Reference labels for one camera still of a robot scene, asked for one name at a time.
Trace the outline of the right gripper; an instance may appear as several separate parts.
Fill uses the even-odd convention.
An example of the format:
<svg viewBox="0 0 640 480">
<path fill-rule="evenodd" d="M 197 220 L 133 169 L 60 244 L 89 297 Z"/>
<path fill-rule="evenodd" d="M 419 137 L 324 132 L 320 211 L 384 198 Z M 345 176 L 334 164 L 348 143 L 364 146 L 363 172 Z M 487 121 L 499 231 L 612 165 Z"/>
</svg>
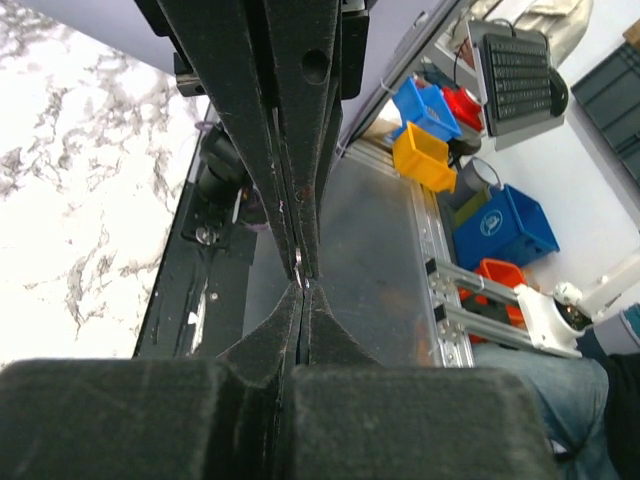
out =
<svg viewBox="0 0 640 480">
<path fill-rule="evenodd" d="M 174 48 L 185 97 L 208 95 L 261 196 L 288 278 L 319 276 L 319 171 L 361 91 L 366 1 L 139 1 Z"/>
</svg>

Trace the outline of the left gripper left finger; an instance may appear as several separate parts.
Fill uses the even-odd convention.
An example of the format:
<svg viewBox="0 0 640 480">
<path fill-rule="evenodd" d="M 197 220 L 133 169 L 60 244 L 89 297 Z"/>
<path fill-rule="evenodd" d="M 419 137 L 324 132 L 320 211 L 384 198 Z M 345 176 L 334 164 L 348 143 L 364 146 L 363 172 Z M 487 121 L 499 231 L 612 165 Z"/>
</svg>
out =
<svg viewBox="0 0 640 480">
<path fill-rule="evenodd" d="M 278 479 L 284 377 L 303 294 L 290 285 L 219 358 L 33 360 L 1 376 L 5 479 Z"/>
</svg>

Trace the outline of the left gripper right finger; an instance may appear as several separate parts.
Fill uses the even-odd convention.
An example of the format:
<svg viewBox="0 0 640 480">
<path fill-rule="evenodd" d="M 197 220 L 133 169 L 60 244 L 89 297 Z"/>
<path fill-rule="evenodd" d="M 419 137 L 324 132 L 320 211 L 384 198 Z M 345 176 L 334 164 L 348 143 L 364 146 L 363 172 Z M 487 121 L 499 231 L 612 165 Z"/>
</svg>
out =
<svg viewBox="0 0 640 480">
<path fill-rule="evenodd" d="M 514 375 L 442 368 L 423 299 L 290 287 L 279 433 L 283 479 L 552 479 L 533 397 Z"/>
</svg>

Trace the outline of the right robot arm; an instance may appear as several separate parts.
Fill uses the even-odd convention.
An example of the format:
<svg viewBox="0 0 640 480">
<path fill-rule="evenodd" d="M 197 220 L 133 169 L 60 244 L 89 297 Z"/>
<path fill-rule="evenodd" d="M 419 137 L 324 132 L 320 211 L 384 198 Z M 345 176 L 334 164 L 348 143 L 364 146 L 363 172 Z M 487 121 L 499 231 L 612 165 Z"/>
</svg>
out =
<svg viewBox="0 0 640 480">
<path fill-rule="evenodd" d="M 364 1 L 142 1 L 180 93 L 206 96 L 204 197 L 245 189 L 288 278 L 319 275 L 320 211 L 346 100 L 361 89 Z"/>
</svg>

